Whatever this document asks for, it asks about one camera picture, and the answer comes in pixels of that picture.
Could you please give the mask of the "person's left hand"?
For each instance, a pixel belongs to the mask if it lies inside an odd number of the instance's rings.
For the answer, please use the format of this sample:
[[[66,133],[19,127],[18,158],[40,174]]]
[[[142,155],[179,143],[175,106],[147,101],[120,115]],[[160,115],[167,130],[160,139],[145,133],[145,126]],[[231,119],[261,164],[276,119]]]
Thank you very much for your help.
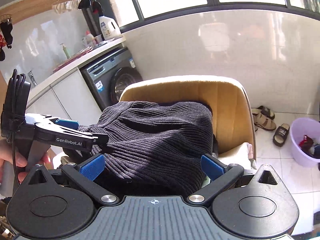
[[[26,167],[28,162],[25,157],[20,154],[20,152],[15,152],[15,159],[17,167]],[[13,164],[12,146],[7,143],[6,139],[1,139],[1,183],[3,183],[4,181],[3,166],[6,161],[10,164]],[[39,164],[51,164],[50,156],[47,151],[44,152],[41,160],[39,161]]]

